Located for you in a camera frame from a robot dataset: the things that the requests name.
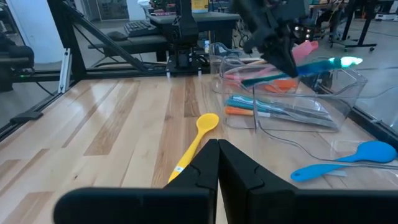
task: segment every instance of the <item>wooden table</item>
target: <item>wooden table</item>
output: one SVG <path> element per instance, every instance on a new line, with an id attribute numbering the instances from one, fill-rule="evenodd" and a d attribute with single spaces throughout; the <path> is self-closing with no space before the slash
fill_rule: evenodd
<path id="1" fill-rule="evenodd" d="M 195 137 L 199 115 L 221 115 L 220 95 L 211 91 L 211 78 L 79 82 L 44 109 L 42 118 L 0 143 L 0 223 L 51 223 L 58 198 L 80 187 L 163 187 Z M 306 147 L 338 138 L 372 139 L 351 120 L 340 133 L 281 133 L 305 138 Z M 289 182 L 290 173 L 306 159 L 298 148 L 262 138 L 250 129 L 220 124 L 205 136 L 201 147 L 212 138 L 228 139 Z M 384 180 L 381 171 L 346 171 L 344 178 L 327 176 L 296 185 L 321 189 L 391 189 L 397 185 L 393 179 L 380 181 Z M 226 223 L 221 194 L 218 196 L 217 220 Z"/>

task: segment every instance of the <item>yellow spatula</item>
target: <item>yellow spatula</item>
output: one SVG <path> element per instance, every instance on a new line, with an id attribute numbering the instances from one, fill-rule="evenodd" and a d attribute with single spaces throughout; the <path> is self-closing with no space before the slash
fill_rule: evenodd
<path id="1" fill-rule="evenodd" d="M 211 131 L 217 126 L 219 120 L 220 119 L 218 118 L 217 114 L 213 113 L 207 113 L 198 118 L 197 120 L 198 134 L 191 143 L 191 145 L 189 146 L 188 150 L 184 153 L 184 155 L 178 162 L 175 169 L 173 170 L 172 175 L 169 178 L 169 183 L 174 178 L 176 178 L 176 176 L 178 176 L 184 170 L 184 168 L 186 168 L 186 166 L 192 161 L 200 140 L 208 131 Z"/>

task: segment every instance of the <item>black metal frame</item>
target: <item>black metal frame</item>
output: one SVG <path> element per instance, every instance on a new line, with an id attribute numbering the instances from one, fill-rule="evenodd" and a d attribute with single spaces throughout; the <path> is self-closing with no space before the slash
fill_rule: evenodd
<path id="1" fill-rule="evenodd" d="M 73 54 L 72 59 L 72 80 L 73 85 L 84 79 L 103 79 L 103 78 L 131 78 L 131 77 L 152 77 L 152 76 L 165 76 L 165 70 L 162 67 L 158 67 L 153 71 L 140 71 L 146 68 L 139 67 L 120 67 L 120 68 L 86 68 L 83 57 L 80 52 L 80 48 L 76 39 L 76 35 L 73 30 L 73 22 L 80 24 L 82 27 L 88 29 L 95 37 L 103 41 L 109 48 L 113 49 L 117 54 L 122 56 L 127 62 L 135 65 L 135 58 L 130 56 L 124 49 L 120 48 L 109 38 L 103 38 L 100 35 L 100 31 L 90 26 L 90 23 L 86 21 L 81 14 L 70 8 L 62 0 L 47 0 L 50 10 L 53 14 L 55 24 L 57 26 L 58 33 L 66 49 L 71 49 Z M 181 75 L 189 75 L 192 72 L 182 71 Z M 34 77 L 16 77 L 13 79 L 14 82 L 46 82 L 46 81 L 57 81 L 59 80 L 60 70 L 46 70 L 37 71 Z M 40 102 L 38 106 L 30 109 L 29 111 L 42 111 L 51 102 L 55 101 L 60 95 L 55 95 Z M 365 113 L 363 110 L 354 107 L 349 117 L 360 125 L 369 134 L 372 134 L 375 138 L 381 141 L 388 142 L 398 149 L 398 133 L 392 128 L 382 122 L 374 122 L 372 116 Z M 20 128 L 23 124 L 8 124 L 3 128 L 0 128 L 0 141 L 12 134 L 17 128 Z"/>

